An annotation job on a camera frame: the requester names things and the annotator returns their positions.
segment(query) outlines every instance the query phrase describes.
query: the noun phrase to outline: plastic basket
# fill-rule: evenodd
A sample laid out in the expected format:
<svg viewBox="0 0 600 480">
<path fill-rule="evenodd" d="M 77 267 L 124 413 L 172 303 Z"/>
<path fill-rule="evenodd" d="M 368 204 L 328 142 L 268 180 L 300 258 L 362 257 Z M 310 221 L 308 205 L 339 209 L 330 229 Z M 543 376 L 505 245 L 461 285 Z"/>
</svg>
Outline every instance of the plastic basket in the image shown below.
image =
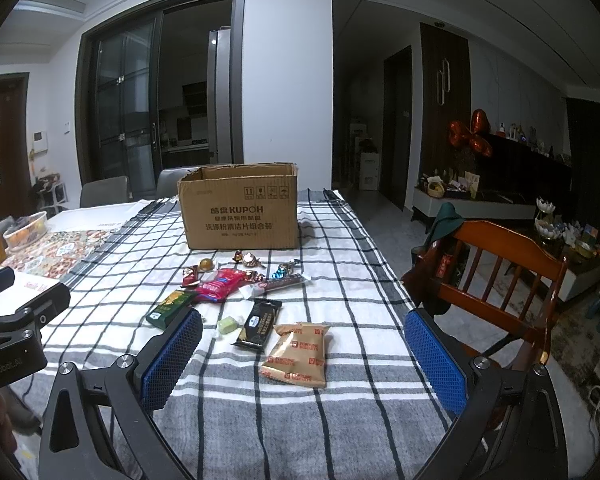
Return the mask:
<svg viewBox="0 0 600 480">
<path fill-rule="evenodd" d="M 7 242 L 10 253 L 30 246 L 46 233 L 46 211 L 35 213 L 29 218 L 31 222 L 27 225 L 9 235 L 4 235 L 4 241 Z"/>
</svg>

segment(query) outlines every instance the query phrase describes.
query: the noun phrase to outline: brown stick snack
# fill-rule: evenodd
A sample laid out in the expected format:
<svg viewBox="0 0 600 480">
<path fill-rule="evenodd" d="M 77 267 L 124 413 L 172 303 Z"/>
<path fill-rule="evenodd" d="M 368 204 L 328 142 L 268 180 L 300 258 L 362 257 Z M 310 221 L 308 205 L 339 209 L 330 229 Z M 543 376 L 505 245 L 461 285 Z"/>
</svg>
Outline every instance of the brown stick snack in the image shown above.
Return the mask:
<svg viewBox="0 0 600 480">
<path fill-rule="evenodd" d="M 324 388 L 324 335 L 328 325 L 275 325 L 280 339 L 260 366 L 263 377 L 311 388 Z"/>
</svg>

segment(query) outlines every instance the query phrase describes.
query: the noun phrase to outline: blue gripper pad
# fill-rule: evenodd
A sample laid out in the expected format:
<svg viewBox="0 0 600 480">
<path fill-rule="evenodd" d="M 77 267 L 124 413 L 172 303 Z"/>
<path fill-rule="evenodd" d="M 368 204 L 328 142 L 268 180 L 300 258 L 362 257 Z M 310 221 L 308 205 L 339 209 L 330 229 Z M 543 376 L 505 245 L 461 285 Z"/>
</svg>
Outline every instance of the blue gripper pad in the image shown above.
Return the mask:
<svg viewBox="0 0 600 480">
<path fill-rule="evenodd" d="M 168 336 L 168 341 L 163 343 L 162 350 L 142 374 L 140 399 L 142 407 L 148 412 L 164 408 L 202 338 L 200 313 L 193 308 L 185 308 L 183 312 L 186 312 L 184 319 L 178 323 L 180 320 L 180 316 L 178 316 L 169 326 L 169 328 L 175 326 L 173 332 L 167 330 L 164 334 L 154 336 L 147 342 L 149 345 L 154 338 L 161 342 L 160 338 Z"/>
<path fill-rule="evenodd" d="M 466 380 L 417 309 L 404 318 L 404 339 L 446 410 L 459 416 L 466 404 Z"/>
</svg>

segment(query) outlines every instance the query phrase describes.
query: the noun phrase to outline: black snack package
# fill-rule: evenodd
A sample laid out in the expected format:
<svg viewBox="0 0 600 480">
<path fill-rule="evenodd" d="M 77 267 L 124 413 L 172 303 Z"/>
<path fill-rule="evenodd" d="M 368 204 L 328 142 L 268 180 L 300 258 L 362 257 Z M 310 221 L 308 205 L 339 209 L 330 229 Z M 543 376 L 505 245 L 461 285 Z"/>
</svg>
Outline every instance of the black snack package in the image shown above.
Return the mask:
<svg viewBox="0 0 600 480">
<path fill-rule="evenodd" d="M 282 301 L 264 300 L 263 298 L 253 300 L 251 313 L 244 322 L 238 339 L 232 344 L 251 350 L 263 350 L 281 306 Z"/>
</svg>

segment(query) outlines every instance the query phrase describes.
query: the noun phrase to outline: screw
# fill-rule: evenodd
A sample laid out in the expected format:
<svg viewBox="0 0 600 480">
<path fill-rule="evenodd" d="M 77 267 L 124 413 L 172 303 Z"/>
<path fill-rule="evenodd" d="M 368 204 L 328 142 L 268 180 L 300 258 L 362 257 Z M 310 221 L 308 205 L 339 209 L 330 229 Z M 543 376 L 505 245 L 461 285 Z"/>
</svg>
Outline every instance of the screw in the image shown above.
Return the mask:
<svg viewBox="0 0 600 480">
<path fill-rule="evenodd" d="M 485 356 L 478 355 L 478 357 L 474 359 L 474 365 L 476 368 L 480 368 L 480 370 L 486 370 L 489 368 L 490 362 Z"/>
<path fill-rule="evenodd" d="M 541 377 L 545 376 L 546 375 L 546 366 L 535 364 L 534 365 L 534 373 Z"/>
<path fill-rule="evenodd" d="M 74 364 L 67 361 L 60 365 L 60 374 L 67 375 L 73 369 L 74 369 Z"/>
<path fill-rule="evenodd" d="M 116 359 L 116 364 L 120 368 L 127 368 L 127 367 L 131 366 L 131 363 L 133 363 L 133 361 L 134 361 L 134 357 L 132 355 L 124 354 Z"/>
</svg>

